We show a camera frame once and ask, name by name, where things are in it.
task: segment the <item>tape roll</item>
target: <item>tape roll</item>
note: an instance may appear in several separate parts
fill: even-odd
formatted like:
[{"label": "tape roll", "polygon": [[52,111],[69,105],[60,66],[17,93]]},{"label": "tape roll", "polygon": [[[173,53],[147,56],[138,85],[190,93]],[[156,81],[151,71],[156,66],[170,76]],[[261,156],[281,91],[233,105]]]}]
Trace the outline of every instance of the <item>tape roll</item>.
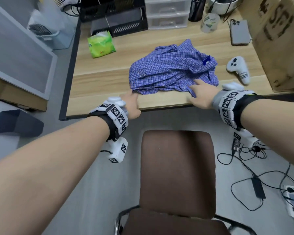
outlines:
[{"label": "tape roll", "polygon": [[220,16],[215,13],[208,13],[204,16],[200,29],[204,33],[210,33],[217,29],[218,23],[220,21]]}]

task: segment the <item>blue plaid shirt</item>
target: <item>blue plaid shirt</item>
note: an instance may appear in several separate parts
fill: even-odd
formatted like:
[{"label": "blue plaid shirt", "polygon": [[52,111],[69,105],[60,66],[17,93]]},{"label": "blue plaid shirt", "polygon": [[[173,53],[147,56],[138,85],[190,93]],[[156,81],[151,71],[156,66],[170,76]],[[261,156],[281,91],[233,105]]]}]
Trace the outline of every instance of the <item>blue plaid shirt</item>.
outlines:
[{"label": "blue plaid shirt", "polygon": [[132,90],[141,94],[153,94],[158,90],[189,91],[196,97],[190,85],[193,79],[201,79],[211,85],[219,84],[214,74],[217,62],[192,46],[190,39],[180,46],[176,44],[156,47],[146,57],[133,63],[129,69]]}]

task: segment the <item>hand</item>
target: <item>hand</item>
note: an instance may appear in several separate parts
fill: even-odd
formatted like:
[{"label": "hand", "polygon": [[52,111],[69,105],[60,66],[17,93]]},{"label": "hand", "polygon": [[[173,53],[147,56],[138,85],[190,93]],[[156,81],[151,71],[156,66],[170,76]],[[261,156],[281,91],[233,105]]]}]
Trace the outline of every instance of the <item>hand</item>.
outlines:
[{"label": "hand", "polygon": [[141,111],[137,109],[138,93],[132,93],[132,90],[130,90],[126,94],[120,95],[120,97],[123,101],[126,102],[125,108],[129,112],[129,119],[138,118],[138,116],[141,114]]},{"label": "hand", "polygon": [[191,98],[191,103],[201,109],[212,109],[212,100],[214,96],[220,91],[216,86],[210,85],[202,80],[194,80],[197,85],[191,85],[191,88],[196,98]]}]

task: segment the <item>white frame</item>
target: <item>white frame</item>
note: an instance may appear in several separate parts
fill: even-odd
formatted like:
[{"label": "white frame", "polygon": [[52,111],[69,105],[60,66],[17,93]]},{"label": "white frame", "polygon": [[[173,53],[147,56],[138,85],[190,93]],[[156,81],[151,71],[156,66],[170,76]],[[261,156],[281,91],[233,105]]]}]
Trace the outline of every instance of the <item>white frame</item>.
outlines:
[{"label": "white frame", "polygon": [[21,31],[23,31],[26,35],[28,35],[31,39],[33,39],[38,45],[40,45],[40,47],[42,49],[44,49],[45,51],[47,51],[51,56],[52,56],[52,62],[51,62],[51,66],[50,66],[50,70],[49,70],[49,75],[48,75],[48,79],[47,79],[47,84],[46,84],[46,88],[45,88],[45,92],[41,92],[38,91],[28,85],[26,85],[25,83],[14,79],[13,77],[3,73],[0,71],[0,78],[15,85],[18,86],[26,91],[29,91],[45,100],[49,99],[50,96],[50,91],[51,91],[51,86],[52,86],[52,81],[53,81],[53,77],[55,74],[55,67],[57,64],[57,55],[55,55],[52,51],[51,48],[49,48],[47,45],[45,45],[44,43],[42,43],[39,39],[37,39],[35,37],[35,35],[33,33],[31,33],[30,31],[28,31],[25,27],[23,27],[19,22],[17,22],[11,15],[9,15],[9,13],[7,13],[2,7],[0,7],[0,13],[2,13],[5,17],[8,18],[8,20],[10,20],[13,24],[16,25],[16,27],[18,27]]}]

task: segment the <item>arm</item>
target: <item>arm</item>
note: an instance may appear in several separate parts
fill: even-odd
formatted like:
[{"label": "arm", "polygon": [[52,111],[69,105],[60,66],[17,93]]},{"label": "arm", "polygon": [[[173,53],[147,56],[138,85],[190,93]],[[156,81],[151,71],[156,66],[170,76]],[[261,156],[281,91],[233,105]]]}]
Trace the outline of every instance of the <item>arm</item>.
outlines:
[{"label": "arm", "polygon": [[[129,118],[137,95],[122,96]],[[0,161],[0,234],[41,234],[96,159],[107,123],[89,117],[41,137]]]},{"label": "arm", "polygon": [[[192,104],[202,109],[212,108],[219,89],[201,80],[195,81],[198,85],[190,86],[197,96],[192,97]],[[247,105],[240,119],[245,129],[294,164],[293,102],[259,99]]]}]

